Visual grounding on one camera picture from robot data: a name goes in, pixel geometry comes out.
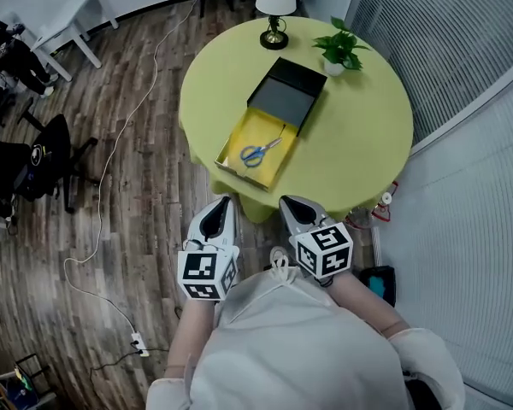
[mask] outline yellow tablecloth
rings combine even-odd
[[[283,195],[319,202],[342,219],[358,205],[373,204],[401,172],[412,142],[412,112],[398,76],[374,50],[357,50],[361,72],[329,77],[292,156],[269,190],[219,170],[215,158],[243,115],[247,99],[281,56],[324,73],[311,39],[333,35],[331,25],[286,17],[289,44],[265,50],[259,43],[268,20],[233,27],[199,53],[180,93],[180,125],[192,160],[208,170],[214,193],[236,192],[247,217],[263,222]]]

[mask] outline white table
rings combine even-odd
[[[54,19],[42,29],[42,36],[36,40],[34,45],[31,48],[31,51],[36,51],[38,48],[42,47],[48,41],[53,38],[58,37],[63,32],[67,32],[72,40],[80,47],[80,49],[87,56],[87,59],[91,61],[91,63],[96,67],[100,68],[103,64],[98,60],[98,58],[93,54],[91,49],[87,47],[86,41],[89,39],[89,35],[86,30],[82,27],[80,22],[77,20],[78,13],[87,5],[90,0],[67,0],[67,2],[60,8],[54,17]],[[101,8],[103,9],[103,13],[106,18],[112,24],[114,29],[118,28],[118,23],[113,15],[112,8],[108,0],[98,0],[101,4]],[[49,57],[47,53],[38,54],[46,55],[46,58]],[[58,62],[55,60],[49,61],[45,60],[66,80],[72,80],[72,76],[61,67]]]

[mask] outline white sleeve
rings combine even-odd
[[[146,410],[186,410],[190,399],[182,378],[157,379],[148,390]]]
[[[430,330],[411,328],[389,338],[401,368],[427,384],[445,410],[462,410],[465,389],[445,342]]]

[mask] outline scissors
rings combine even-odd
[[[282,138],[276,138],[265,146],[247,146],[239,153],[239,157],[247,167],[258,167],[261,165],[262,158],[266,155],[266,151],[273,148],[276,144],[281,143],[281,139]]]

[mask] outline wooden floor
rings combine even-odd
[[[58,60],[74,80],[61,81],[49,99],[35,103],[34,115],[47,123],[63,113],[73,145],[89,137],[98,146],[85,157],[86,171],[98,178],[127,115],[149,89],[156,44],[186,16],[192,3],[179,3],[139,15],[95,34],[91,48],[103,62],[99,70],[69,46]],[[174,273],[192,216],[216,199],[201,166],[190,163],[177,112],[180,87],[194,56],[216,35],[247,21],[254,2],[236,0],[236,12],[224,0],[208,0],[205,18],[198,7],[163,43],[155,90],[128,124],[103,182],[102,242],[96,257],[68,264],[78,286],[107,296],[134,322],[147,346],[167,349],[178,319]],[[28,94],[0,131],[3,141],[30,144],[37,135],[16,117]],[[0,232],[0,372],[31,352],[51,366],[60,408],[140,409],[150,383],[161,377],[167,354],[127,357],[120,365],[93,375],[91,366],[110,363],[132,351],[128,323],[106,302],[70,289],[62,269],[69,256],[86,258],[96,246],[97,190],[74,181],[76,214],[62,199],[47,196],[20,202],[15,237]],[[239,216],[240,265],[245,275],[268,264],[268,253],[286,236],[275,214],[262,225]]]

